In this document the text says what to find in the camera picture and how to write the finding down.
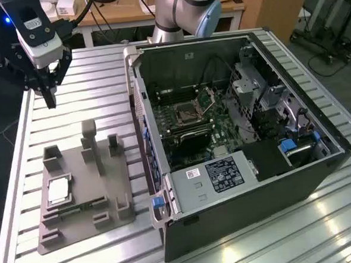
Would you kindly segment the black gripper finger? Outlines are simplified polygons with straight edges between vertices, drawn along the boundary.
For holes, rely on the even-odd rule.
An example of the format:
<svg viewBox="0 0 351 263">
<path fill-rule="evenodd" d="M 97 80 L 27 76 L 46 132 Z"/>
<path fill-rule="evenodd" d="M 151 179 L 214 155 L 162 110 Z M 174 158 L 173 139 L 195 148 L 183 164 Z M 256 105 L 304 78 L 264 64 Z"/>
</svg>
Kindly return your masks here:
<svg viewBox="0 0 351 263">
<path fill-rule="evenodd" d="M 47 107 L 51 107 L 47 72 L 35 68 L 22 52 L 12 54 L 10 58 L 0 53 L 0 78 L 21 89 L 39 92 Z"/>
<path fill-rule="evenodd" d="M 64 47 L 61 59 L 58 60 L 57 66 L 51 72 L 52 88 L 50 89 L 50 92 L 52 93 L 52 105 L 49 107 L 50 109 L 55 108 L 57 105 L 57 102 L 55 99 L 56 88 L 57 86 L 60 86 L 61 83 L 63 82 L 63 79 L 67 73 L 67 70 L 71 64 L 71 61 L 72 61 L 71 48 Z"/>
</svg>

